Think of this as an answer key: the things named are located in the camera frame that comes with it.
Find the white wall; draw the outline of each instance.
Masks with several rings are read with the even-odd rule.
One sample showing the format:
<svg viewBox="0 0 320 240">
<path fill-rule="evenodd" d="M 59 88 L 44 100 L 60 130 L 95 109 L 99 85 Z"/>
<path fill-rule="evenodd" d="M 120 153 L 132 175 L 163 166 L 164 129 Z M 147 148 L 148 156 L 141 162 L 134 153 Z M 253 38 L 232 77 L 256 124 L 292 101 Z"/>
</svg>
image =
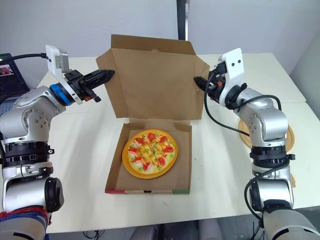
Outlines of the white wall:
<svg viewBox="0 0 320 240">
<path fill-rule="evenodd" d="M 0 53 L 45 52 L 53 45 L 69 57 L 99 56 L 111 34 L 178 39 L 175 0 L 1 0 Z M 46 61 L 15 61 L 35 88 L 48 71 Z"/>
<path fill-rule="evenodd" d="M 320 119 L 320 31 L 299 59 L 290 77 Z"/>
<path fill-rule="evenodd" d="M 273 53 L 290 73 L 320 30 L 320 0 L 190 0 L 197 54 Z"/>
</svg>

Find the pizza box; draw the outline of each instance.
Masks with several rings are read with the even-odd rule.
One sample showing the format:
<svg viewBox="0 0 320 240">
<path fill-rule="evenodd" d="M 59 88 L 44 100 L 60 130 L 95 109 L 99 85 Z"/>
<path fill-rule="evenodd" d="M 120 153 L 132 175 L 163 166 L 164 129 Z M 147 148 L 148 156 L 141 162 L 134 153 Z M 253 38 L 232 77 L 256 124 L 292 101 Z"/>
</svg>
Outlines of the pizza box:
<svg viewBox="0 0 320 240">
<path fill-rule="evenodd" d="M 208 77 L 210 66 L 184 40 L 112 35 L 111 48 L 96 59 L 99 69 L 114 70 L 105 84 L 115 116 L 123 125 L 105 185 L 108 194 L 189 194 L 192 127 L 201 119 L 204 92 L 195 76 Z M 123 148 L 134 134 L 161 129 L 173 136 L 178 157 L 164 175 L 140 179 L 123 166 Z"/>
</svg>

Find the red wire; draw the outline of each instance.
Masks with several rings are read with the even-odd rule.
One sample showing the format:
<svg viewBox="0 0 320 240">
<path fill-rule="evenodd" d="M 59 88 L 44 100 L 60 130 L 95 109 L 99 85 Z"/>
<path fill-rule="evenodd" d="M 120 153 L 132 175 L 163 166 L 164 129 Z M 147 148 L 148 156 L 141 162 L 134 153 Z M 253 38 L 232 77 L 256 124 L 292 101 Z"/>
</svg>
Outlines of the red wire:
<svg viewBox="0 0 320 240">
<path fill-rule="evenodd" d="M 14 214 L 24 214 L 24 213 L 28 213 L 28 212 L 39 212 L 39 213 L 42 213 L 46 218 L 46 225 L 48 226 L 48 224 L 49 224 L 49 215 L 48 215 L 48 213 L 43 208 L 35 207 L 35 206 L 21 208 L 21 209 L 17 209 L 17 210 L 11 211 L 11 212 L 6 212 L 6 211 L 0 212 L 0 219 L 3 219 L 3 218 L 8 217 L 8 216 L 12 216 Z"/>
</svg>

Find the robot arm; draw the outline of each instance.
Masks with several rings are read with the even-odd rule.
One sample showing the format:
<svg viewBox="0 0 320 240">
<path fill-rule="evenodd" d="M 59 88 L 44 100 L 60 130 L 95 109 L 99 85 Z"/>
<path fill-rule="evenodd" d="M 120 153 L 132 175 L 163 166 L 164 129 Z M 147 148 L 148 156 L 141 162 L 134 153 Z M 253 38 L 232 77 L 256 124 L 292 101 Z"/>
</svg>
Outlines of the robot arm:
<svg viewBox="0 0 320 240">
<path fill-rule="evenodd" d="M 25 93 L 0 117 L 5 137 L 1 156 L 4 212 L 0 215 L 4 239 L 44 239 L 51 214 L 64 203 L 60 180 L 50 177 L 54 170 L 49 161 L 54 150 L 48 145 L 51 120 L 74 102 L 99 102 L 92 89 L 114 74 L 113 70 L 96 70 L 83 76 L 69 69 L 65 51 L 49 45 L 45 48 L 48 69 L 59 83 Z"/>
<path fill-rule="evenodd" d="M 202 77 L 195 77 L 194 80 L 205 92 L 204 105 L 212 120 L 217 122 L 208 110 L 207 95 L 221 106 L 233 110 L 249 129 L 252 143 L 250 157 L 253 159 L 252 173 L 255 177 L 245 187 L 244 197 L 252 214 L 259 219 L 260 226 L 265 228 L 267 239 L 320 240 L 316 228 L 302 214 L 292 210 L 294 197 L 289 161 L 294 160 L 295 156 L 286 152 L 288 120 L 281 111 L 277 97 L 262 95 L 243 83 L 241 49 L 222 55 L 219 64 L 209 73 L 208 81 Z M 274 107 L 270 98 L 277 100 L 279 109 Z M 248 189 L 250 204 L 247 200 Z M 262 213 L 262 218 L 255 211 Z"/>
</svg>

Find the pizza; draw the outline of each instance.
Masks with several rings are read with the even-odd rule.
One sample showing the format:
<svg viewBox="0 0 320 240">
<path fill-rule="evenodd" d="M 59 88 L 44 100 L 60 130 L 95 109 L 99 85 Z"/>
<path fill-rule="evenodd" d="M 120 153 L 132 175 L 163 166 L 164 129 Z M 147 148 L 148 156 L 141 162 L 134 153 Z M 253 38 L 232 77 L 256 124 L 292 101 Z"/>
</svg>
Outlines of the pizza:
<svg viewBox="0 0 320 240">
<path fill-rule="evenodd" d="M 124 167 L 135 177 L 153 179 L 165 174 L 178 157 L 174 138 L 159 129 L 146 129 L 134 135 L 123 148 Z"/>
</svg>

